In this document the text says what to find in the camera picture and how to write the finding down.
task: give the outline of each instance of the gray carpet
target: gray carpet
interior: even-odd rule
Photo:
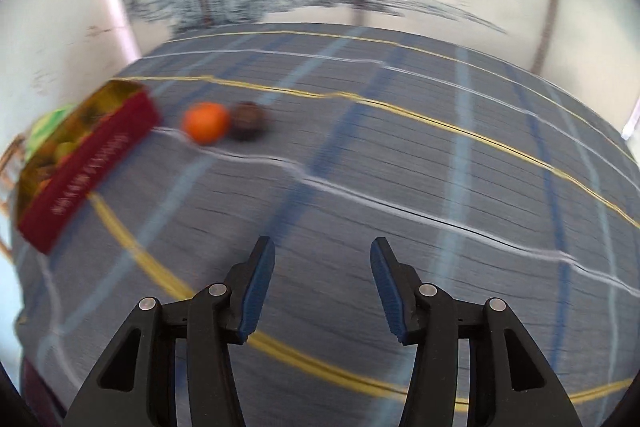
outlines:
[[[343,34],[354,38],[335,37]],[[268,233],[277,259],[258,329],[350,373],[406,385],[412,350],[389,333],[369,268],[369,245],[385,235],[401,261],[455,298],[504,298],[570,394],[638,371],[640,176],[620,136],[589,109],[500,60],[400,32],[240,25],[182,38],[122,72],[173,80],[143,81],[162,128],[97,192],[191,288],[221,280]],[[204,75],[251,85],[180,80]],[[360,98],[305,95],[335,91]],[[201,100],[263,103],[270,133],[198,150],[172,128]],[[175,296],[88,202],[48,257],[14,242],[25,356],[69,405],[137,301]],[[252,346],[232,349],[232,362],[249,426],[398,424],[401,400],[335,385]],[[184,374],[178,390],[188,425]],[[579,403],[584,425],[622,393]]]

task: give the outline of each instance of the orange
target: orange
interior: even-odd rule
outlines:
[[[199,145],[218,141],[229,130],[231,118],[219,103],[200,102],[192,105],[182,118],[182,130]]]

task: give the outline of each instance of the green fruit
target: green fruit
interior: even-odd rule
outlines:
[[[77,145],[73,142],[59,143],[53,153],[53,160],[58,163],[60,160],[62,160],[62,158],[70,155],[74,150],[76,150],[76,147]]]

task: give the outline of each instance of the red cardboard box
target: red cardboard box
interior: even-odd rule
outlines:
[[[89,128],[88,115],[107,113]],[[18,184],[18,229],[37,250],[49,253],[86,195],[151,129],[160,116],[140,84],[111,80],[71,113],[34,153]],[[62,142],[79,145],[57,167]],[[42,187],[38,172],[55,169]]]

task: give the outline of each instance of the wall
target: wall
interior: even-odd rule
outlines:
[[[113,20],[107,0],[0,0],[0,151],[37,117],[82,100],[129,62],[126,28]],[[0,288],[0,360],[17,383],[13,322],[22,296],[2,256]]]
[[[640,96],[640,0],[559,0],[542,76],[622,131]]]

